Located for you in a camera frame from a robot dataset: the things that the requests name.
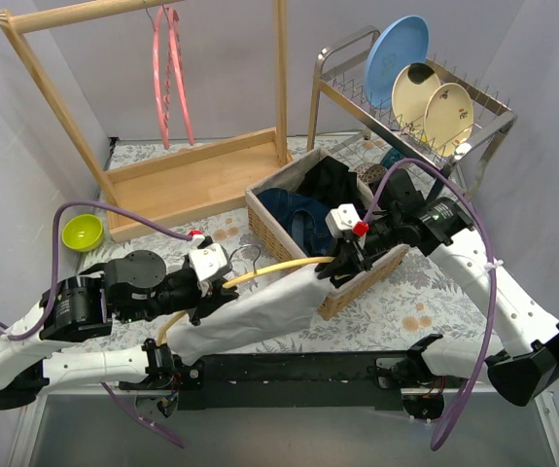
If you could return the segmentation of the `yellow hanger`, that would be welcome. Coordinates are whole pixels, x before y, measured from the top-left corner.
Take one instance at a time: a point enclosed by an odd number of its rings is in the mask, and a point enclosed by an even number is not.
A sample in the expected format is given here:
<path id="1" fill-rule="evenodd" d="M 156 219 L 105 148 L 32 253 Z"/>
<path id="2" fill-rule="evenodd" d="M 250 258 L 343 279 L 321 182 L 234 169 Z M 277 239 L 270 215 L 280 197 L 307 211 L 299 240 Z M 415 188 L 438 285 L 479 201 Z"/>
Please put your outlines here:
<path id="1" fill-rule="evenodd" d="M 245 274 L 240 275 L 239 277 L 233 278 L 229 280 L 225 285 L 222 285 L 224 289 L 230 289 L 233 287 L 238 286 L 244 282 L 248 282 L 253 280 L 259 276 L 263 276 L 269 273 L 273 273 L 276 271 L 284 270 L 284 269 L 293 269 L 293 268 L 300 268 L 308 265 L 316 265 L 316 264 L 328 264 L 334 260 L 334 257 L 307 257 L 301 259 L 294 259 L 290 261 L 285 261 L 282 263 L 277 263 L 271 266 L 267 266 L 261 269 L 254 269 L 252 272 L 248 272 Z M 180 319 L 182 319 L 187 312 L 185 310 L 178 311 L 174 315 L 172 315 L 169 320 L 162 325 L 157 334 L 157 343 L 159 345 L 166 344 L 166 335 L 168 330 Z"/>

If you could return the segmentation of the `blue denim skirt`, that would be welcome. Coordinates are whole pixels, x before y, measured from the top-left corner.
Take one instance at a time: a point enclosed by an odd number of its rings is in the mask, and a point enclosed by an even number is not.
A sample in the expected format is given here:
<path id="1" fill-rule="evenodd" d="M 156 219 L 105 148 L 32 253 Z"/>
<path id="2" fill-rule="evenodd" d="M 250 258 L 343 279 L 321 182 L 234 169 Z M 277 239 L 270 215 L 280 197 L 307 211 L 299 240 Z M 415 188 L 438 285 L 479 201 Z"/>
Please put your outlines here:
<path id="1" fill-rule="evenodd" d="M 258 199 L 308 257 L 327 255 L 332 245 L 326 223 L 330 212 L 327 206 L 315 198 L 280 188 L 264 190 Z"/>

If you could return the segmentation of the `white skirt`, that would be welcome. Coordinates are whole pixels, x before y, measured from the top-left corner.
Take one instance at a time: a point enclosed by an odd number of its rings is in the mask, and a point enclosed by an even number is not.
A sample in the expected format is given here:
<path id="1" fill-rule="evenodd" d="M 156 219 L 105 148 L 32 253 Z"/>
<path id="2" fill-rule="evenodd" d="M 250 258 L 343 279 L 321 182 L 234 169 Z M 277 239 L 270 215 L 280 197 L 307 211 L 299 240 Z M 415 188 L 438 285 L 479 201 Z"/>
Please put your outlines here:
<path id="1" fill-rule="evenodd" d="M 199 358 L 274 339 L 309 327 L 330 294 L 329 279 L 303 267 L 259 292 L 221 306 L 197 326 L 175 325 L 166 343 L 186 365 Z"/>

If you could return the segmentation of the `pink hanger front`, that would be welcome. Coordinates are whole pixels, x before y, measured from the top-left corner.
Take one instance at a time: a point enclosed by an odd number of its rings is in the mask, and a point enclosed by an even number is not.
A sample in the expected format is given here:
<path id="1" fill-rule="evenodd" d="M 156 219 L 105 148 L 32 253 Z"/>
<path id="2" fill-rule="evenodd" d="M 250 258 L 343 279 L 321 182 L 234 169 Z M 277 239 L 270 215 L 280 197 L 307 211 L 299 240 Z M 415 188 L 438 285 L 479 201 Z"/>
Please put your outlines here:
<path id="1" fill-rule="evenodd" d="M 169 99 L 170 99 L 170 59 L 167 59 L 167 68 L 165 82 L 161 80 L 160 75 L 160 38 L 162 20 L 168 18 L 168 13 L 164 6 L 159 7 L 153 19 L 153 43 L 152 43 L 152 66 L 154 79 L 155 103 L 157 109 L 157 120 L 160 138 L 165 149 L 170 146 L 169 143 Z"/>

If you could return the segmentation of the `pink hanger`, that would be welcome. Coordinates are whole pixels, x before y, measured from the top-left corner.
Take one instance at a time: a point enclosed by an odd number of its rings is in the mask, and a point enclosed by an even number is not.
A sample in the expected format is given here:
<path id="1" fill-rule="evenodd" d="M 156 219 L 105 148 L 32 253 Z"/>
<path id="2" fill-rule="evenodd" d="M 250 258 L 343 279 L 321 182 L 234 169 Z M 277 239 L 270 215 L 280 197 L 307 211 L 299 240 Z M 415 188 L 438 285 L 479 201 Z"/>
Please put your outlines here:
<path id="1" fill-rule="evenodd" d="M 186 128 L 189 144 L 194 144 L 194 136 L 192 130 L 192 121 L 186 95 L 186 86 L 184 83 L 184 73 L 181 56 L 181 40 L 180 40 L 180 24 L 179 16 L 176 10 L 172 7 L 165 9 L 167 24 L 169 28 L 169 54 L 172 63 L 172 73 L 175 77 L 178 95 L 180 99 L 181 111 L 183 122 Z"/>
<path id="2" fill-rule="evenodd" d="M 170 146 L 169 143 L 169 99 L 170 99 L 170 59 L 167 59 L 167 68 L 165 82 L 161 80 L 160 75 L 160 38 L 162 20 L 168 18 L 168 13 L 164 6 L 159 7 L 153 19 L 153 43 L 152 43 L 152 66 L 154 79 L 155 103 L 157 109 L 157 120 L 160 138 L 165 149 Z"/>

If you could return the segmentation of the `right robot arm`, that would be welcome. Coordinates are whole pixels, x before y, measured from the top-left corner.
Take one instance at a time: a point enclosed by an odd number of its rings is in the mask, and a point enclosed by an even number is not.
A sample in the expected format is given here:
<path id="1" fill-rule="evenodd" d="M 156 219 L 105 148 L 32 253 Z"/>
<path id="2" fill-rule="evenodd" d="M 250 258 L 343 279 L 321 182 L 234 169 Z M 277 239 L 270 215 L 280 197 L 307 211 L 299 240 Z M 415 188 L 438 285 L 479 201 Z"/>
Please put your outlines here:
<path id="1" fill-rule="evenodd" d="M 440 334 L 414 344 L 380 375 L 430 386 L 440 377 L 490 383 L 515 406 L 524 407 L 559 379 L 559 320 L 540 307 L 496 260 L 478 223 L 458 198 L 427 201 L 406 170 L 388 178 L 382 198 L 364 221 L 356 207 L 341 204 L 326 217 L 334 257 L 317 268 L 323 276 L 352 275 L 398 245 L 417 248 L 465 292 L 487 319 L 486 338 L 500 344 L 454 342 Z"/>

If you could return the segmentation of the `pink hanger rear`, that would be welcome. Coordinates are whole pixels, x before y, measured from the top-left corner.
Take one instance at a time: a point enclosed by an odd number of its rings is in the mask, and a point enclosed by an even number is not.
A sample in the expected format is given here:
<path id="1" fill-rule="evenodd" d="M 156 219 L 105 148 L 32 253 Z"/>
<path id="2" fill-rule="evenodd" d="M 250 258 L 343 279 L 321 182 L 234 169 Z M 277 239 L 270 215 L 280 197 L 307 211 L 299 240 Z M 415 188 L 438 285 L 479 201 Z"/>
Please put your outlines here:
<path id="1" fill-rule="evenodd" d="M 183 122 L 186 128 L 189 144 L 194 144 L 194 136 L 192 130 L 192 121 L 186 95 L 186 86 L 184 83 L 184 73 L 181 56 L 181 40 L 180 40 L 180 24 L 179 16 L 176 10 L 172 7 L 165 9 L 167 24 L 169 28 L 169 54 L 172 63 L 172 73 L 175 77 L 178 95 L 180 99 L 181 111 Z"/>

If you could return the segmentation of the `wicker laundry basket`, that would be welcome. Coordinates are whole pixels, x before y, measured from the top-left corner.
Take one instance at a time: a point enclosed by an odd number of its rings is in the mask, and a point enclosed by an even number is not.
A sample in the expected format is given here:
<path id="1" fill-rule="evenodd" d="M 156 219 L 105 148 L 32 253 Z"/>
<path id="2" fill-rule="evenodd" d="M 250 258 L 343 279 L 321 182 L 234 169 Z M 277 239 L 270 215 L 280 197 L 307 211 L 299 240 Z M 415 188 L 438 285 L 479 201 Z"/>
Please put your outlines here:
<path id="1" fill-rule="evenodd" d="M 280 262 L 301 259 L 305 253 L 262 205 L 258 194 L 271 188 L 286 191 L 296 189 L 304 180 L 306 172 L 330 154 L 325 148 L 315 148 L 245 189 L 249 226 L 266 250 Z M 393 247 L 373 262 L 372 269 L 358 273 L 353 279 L 333 289 L 319 306 L 318 313 L 326 320 L 336 316 L 375 283 L 389 276 L 400 265 L 407 252 L 406 245 Z"/>

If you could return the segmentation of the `teal cup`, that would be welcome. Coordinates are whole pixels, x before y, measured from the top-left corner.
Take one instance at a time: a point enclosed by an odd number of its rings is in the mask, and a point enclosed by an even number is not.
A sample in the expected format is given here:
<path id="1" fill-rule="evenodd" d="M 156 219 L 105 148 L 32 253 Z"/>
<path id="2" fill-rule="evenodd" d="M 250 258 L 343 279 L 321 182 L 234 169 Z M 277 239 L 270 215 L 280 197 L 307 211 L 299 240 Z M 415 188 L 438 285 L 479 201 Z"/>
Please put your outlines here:
<path id="1" fill-rule="evenodd" d="M 389 149 L 385 155 L 382 157 L 381 159 L 381 164 L 389 169 L 390 167 L 392 167 L 395 163 L 402 161 L 404 159 L 404 155 L 399 152 L 398 150 L 396 150 L 395 148 L 391 148 Z"/>

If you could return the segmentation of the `wooden clothes rack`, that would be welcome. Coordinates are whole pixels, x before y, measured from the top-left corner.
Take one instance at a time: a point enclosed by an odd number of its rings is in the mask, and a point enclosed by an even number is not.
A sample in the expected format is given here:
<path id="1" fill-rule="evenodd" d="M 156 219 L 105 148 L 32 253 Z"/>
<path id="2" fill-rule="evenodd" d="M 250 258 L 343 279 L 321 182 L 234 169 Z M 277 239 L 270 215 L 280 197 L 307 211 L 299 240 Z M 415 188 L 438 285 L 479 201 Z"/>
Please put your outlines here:
<path id="1" fill-rule="evenodd" d="M 162 226 L 174 227 L 244 206 L 248 186 L 291 161 L 287 149 L 286 4 L 273 4 L 274 127 L 105 170 L 25 36 L 151 7 L 160 14 L 166 11 L 162 1 L 88 1 L 25 15 L 1 10 L 0 28 L 106 198 Z"/>

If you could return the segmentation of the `metal dish rack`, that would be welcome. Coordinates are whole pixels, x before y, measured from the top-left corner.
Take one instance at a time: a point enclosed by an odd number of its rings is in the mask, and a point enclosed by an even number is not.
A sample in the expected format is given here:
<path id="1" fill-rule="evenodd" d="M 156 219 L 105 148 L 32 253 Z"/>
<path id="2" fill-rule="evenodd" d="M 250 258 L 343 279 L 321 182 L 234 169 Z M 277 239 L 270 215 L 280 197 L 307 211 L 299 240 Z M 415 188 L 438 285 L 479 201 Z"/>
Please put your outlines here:
<path id="1" fill-rule="evenodd" d="M 487 166 L 516 123 L 517 115 L 496 94 L 481 90 L 454 70 L 449 70 L 444 63 L 439 64 L 434 57 L 428 57 L 426 63 L 443 83 L 456 84 L 468 93 L 474 110 L 468 139 L 453 155 L 446 156 L 443 143 L 427 138 L 423 131 L 413 132 L 416 124 L 395 116 L 390 108 L 376 108 L 368 101 L 365 78 L 358 74 L 358 69 L 367 61 L 379 36 L 377 28 L 366 26 L 318 52 L 313 71 L 307 149 L 312 150 L 314 147 L 320 97 L 325 95 L 364 126 L 357 136 L 346 141 L 347 144 L 360 137 L 369 139 L 376 135 L 403 156 L 427 162 L 446 177 L 453 174 L 462 177 L 461 161 L 479 152 L 481 156 L 474 168 L 472 181 L 461 183 L 466 196 L 473 198 L 482 184 Z"/>

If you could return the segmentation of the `cream plate flower print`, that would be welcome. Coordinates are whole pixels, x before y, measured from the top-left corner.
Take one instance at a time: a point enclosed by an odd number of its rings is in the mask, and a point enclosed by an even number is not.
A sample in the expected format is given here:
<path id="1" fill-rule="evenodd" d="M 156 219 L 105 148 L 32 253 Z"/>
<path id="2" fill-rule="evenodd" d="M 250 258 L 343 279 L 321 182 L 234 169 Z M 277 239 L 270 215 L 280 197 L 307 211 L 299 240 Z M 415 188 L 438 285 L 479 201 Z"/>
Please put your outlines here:
<path id="1" fill-rule="evenodd" d="M 424 133 L 434 152 L 452 156 L 472 134 L 473 102 L 465 88 L 456 83 L 441 85 L 431 96 L 424 116 Z"/>

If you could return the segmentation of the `cream plate black spot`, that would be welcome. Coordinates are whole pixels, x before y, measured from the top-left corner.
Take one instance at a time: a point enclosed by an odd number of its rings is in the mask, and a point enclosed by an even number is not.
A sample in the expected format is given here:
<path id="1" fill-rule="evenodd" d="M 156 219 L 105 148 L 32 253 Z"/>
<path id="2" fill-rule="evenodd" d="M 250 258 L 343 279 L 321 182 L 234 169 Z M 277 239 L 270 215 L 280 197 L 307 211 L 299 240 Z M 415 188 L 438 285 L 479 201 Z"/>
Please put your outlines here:
<path id="1" fill-rule="evenodd" d="M 427 104 L 441 86 L 434 69 L 416 62 L 404 67 L 392 89 L 392 111 L 401 128 L 417 130 L 423 126 Z"/>

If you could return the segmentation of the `blue plate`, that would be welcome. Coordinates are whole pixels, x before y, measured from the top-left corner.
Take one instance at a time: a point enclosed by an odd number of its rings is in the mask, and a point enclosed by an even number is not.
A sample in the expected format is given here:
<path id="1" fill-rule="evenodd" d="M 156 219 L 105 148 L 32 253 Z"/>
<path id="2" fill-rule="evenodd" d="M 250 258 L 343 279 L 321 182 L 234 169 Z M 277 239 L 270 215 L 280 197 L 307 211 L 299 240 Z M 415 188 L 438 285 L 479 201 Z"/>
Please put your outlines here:
<path id="1" fill-rule="evenodd" d="M 419 16 L 405 16 L 390 24 L 374 42 L 367 56 L 364 91 L 376 109 L 389 108 L 394 82 L 404 67 L 426 59 L 429 27 Z"/>

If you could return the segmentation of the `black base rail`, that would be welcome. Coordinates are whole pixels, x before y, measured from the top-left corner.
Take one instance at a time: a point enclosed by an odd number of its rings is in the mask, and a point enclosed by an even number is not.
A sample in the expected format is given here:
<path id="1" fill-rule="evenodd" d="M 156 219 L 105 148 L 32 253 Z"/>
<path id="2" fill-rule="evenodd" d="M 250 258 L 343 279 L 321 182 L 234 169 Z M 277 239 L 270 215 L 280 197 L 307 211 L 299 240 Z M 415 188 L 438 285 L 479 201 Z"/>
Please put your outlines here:
<path id="1" fill-rule="evenodd" d="M 438 417 L 443 391 L 457 377 L 432 377 L 409 367 L 405 351 L 215 354 L 186 366 L 174 359 L 171 393 L 160 412 L 251 408 L 367 407 L 401 411 L 402 393 Z"/>

